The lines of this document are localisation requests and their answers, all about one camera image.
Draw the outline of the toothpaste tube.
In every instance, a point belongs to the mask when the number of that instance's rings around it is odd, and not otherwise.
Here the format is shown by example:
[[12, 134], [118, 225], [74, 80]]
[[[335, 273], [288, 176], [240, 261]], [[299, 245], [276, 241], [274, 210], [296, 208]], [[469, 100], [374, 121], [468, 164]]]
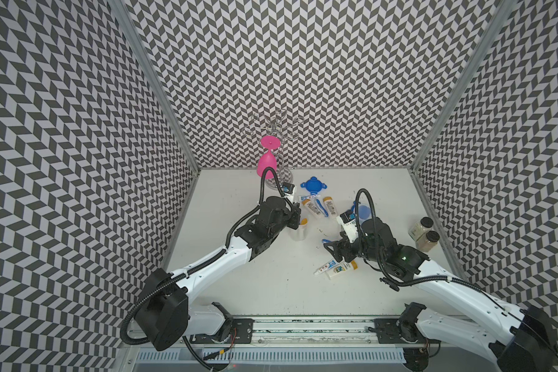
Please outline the toothpaste tube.
[[314, 204], [317, 200], [321, 201], [322, 198], [320, 195], [300, 195], [299, 196], [299, 201], [300, 203], [307, 204], [307, 203], [312, 203]]
[[322, 265], [320, 268], [316, 269], [316, 271], [314, 272], [314, 275], [320, 275], [320, 274], [328, 271], [329, 269], [334, 268], [338, 264], [339, 264], [339, 261], [330, 260], [327, 263], [325, 263], [324, 265]]

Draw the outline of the clear cup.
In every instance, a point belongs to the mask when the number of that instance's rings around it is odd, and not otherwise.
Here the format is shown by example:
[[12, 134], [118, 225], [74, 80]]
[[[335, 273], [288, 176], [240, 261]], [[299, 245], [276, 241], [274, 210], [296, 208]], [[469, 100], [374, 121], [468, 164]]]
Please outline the clear cup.
[[303, 241], [307, 235], [307, 227], [306, 226], [299, 226], [298, 229], [288, 229], [289, 236], [294, 241]]

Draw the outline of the white bottle green label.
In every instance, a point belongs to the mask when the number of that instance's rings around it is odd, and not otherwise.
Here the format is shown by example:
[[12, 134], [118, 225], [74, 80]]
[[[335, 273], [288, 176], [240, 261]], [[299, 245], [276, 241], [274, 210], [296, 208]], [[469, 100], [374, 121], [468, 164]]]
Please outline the white bottle green label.
[[350, 263], [344, 261], [334, 266], [333, 268], [330, 268], [326, 272], [326, 276], [328, 277], [328, 279], [333, 280], [335, 277], [341, 274], [345, 274], [346, 272], [350, 272], [350, 271], [355, 271], [356, 269], [358, 269], [358, 265], [355, 260], [353, 260]]

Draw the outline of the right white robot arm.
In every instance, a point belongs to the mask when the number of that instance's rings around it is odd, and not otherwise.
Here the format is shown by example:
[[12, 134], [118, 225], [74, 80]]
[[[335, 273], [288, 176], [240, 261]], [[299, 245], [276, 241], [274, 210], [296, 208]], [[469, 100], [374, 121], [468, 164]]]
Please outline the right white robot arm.
[[417, 287], [461, 312], [466, 318], [440, 315], [412, 302], [400, 315], [401, 337], [443, 341], [492, 362], [500, 371], [551, 371], [558, 361], [552, 320], [541, 308], [523, 309], [498, 299], [450, 273], [427, 254], [398, 243], [379, 218], [343, 225], [341, 240], [324, 248], [339, 262], [374, 261], [381, 282], [398, 291]]

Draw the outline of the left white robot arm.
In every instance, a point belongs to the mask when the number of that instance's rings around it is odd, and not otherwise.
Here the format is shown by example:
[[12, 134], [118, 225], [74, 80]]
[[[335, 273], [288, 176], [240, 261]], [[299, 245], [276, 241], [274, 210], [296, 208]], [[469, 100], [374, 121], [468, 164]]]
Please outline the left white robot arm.
[[121, 323], [122, 342], [149, 343], [162, 351], [181, 337], [206, 335], [217, 342], [227, 340], [233, 316], [218, 302], [197, 305], [195, 300], [212, 284], [263, 254], [284, 229], [297, 229], [300, 217], [299, 203], [271, 196], [243, 216], [217, 250], [184, 268], [154, 271]]

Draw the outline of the toothpaste tube back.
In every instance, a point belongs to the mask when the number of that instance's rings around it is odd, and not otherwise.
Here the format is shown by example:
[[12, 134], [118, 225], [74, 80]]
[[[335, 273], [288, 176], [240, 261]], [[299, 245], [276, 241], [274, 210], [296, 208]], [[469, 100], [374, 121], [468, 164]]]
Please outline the toothpaste tube back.
[[321, 201], [322, 198], [320, 195], [300, 195], [299, 196], [299, 201], [300, 203], [307, 204], [307, 203], [312, 203], [314, 204], [317, 200]]

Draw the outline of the blue toothbrush back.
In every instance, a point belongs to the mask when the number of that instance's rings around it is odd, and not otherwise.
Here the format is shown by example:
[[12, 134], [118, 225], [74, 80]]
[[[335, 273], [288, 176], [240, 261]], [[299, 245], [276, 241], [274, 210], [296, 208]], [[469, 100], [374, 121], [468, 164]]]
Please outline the blue toothbrush back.
[[319, 209], [319, 211], [326, 217], [328, 218], [330, 216], [329, 212], [327, 211], [327, 209], [325, 208], [323, 202], [321, 199], [316, 198], [315, 199], [315, 203], [317, 208]]

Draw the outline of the blue lid near stand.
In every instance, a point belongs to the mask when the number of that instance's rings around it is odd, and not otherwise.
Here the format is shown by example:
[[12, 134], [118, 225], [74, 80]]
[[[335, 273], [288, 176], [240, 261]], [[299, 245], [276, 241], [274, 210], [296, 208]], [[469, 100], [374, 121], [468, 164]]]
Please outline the blue lid near stand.
[[308, 181], [302, 182], [300, 187], [305, 189], [310, 195], [318, 195], [321, 191], [327, 189], [327, 185], [320, 181], [319, 178], [316, 178], [316, 176], [311, 176]]

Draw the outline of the blue lid under cup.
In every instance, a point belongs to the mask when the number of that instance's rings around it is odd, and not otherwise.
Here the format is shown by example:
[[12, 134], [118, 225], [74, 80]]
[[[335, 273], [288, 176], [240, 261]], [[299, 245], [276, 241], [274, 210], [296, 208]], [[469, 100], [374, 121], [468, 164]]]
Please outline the blue lid under cup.
[[350, 213], [350, 218], [355, 220], [356, 217], [359, 217], [360, 223], [368, 220], [371, 218], [371, 210], [370, 207], [364, 203], [361, 203], [357, 206], [356, 203], [353, 203]]

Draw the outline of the pink plastic wine glass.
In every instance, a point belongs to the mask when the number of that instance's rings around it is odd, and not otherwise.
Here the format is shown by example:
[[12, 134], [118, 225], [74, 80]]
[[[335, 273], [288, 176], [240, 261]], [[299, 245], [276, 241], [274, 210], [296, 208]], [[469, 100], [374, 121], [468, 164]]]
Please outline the pink plastic wine glass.
[[260, 145], [264, 148], [264, 153], [257, 163], [257, 174], [262, 179], [268, 180], [274, 176], [270, 170], [267, 172], [265, 170], [271, 168], [273, 171], [277, 171], [277, 158], [274, 151], [281, 146], [281, 141], [276, 136], [263, 136]]

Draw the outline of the green herb spice jar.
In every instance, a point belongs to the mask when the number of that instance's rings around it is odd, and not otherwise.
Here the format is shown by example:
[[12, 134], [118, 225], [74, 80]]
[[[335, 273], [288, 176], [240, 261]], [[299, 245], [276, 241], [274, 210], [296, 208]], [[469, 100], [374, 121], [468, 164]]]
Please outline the green herb spice jar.
[[414, 241], [418, 241], [424, 234], [429, 232], [434, 225], [434, 221], [429, 217], [422, 217], [409, 229], [409, 235]]

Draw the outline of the brown spice jar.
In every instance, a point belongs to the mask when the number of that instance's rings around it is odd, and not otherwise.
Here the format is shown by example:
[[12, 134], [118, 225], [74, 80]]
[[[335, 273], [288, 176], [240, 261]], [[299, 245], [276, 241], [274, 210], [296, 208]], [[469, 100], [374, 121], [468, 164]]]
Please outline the brown spice jar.
[[438, 232], [431, 230], [424, 233], [416, 242], [416, 248], [423, 252], [428, 253], [434, 248], [440, 241], [440, 234]]

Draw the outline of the chrome glass holder stand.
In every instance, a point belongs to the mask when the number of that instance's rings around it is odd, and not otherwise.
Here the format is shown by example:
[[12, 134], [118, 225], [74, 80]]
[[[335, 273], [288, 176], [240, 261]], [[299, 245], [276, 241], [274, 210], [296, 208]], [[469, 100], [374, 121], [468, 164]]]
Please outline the chrome glass holder stand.
[[287, 110], [265, 115], [263, 113], [251, 113], [248, 117], [245, 134], [248, 138], [258, 140], [263, 148], [263, 154], [257, 161], [257, 171], [262, 171], [260, 161], [267, 154], [274, 156], [277, 165], [276, 173], [279, 183], [293, 182], [293, 174], [288, 169], [287, 152], [288, 144], [295, 142], [298, 138], [297, 128], [302, 124], [301, 116], [293, 116]]

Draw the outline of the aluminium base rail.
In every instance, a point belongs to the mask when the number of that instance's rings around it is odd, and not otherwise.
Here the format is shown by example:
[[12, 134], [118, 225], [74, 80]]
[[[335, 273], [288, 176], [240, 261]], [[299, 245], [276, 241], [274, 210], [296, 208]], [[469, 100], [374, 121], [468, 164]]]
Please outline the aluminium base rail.
[[505, 347], [518, 327], [508, 314], [493, 319], [494, 325], [480, 325], [457, 317], [445, 316], [428, 308], [407, 308], [398, 318], [363, 319], [247, 319], [212, 314], [196, 318], [194, 327], [184, 319], [173, 319], [159, 330], [154, 325], [141, 328], [145, 336], [133, 338], [129, 323], [124, 321], [119, 336], [129, 345], [151, 343], [157, 350], [166, 350], [185, 336], [191, 343], [224, 343], [230, 339], [249, 344], [252, 338], [265, 339], [351, 339], [376, 337], [381, 344], [421, 344], [427, 339], [452, 343], [474, 352], [489, 349], [490, 344]]

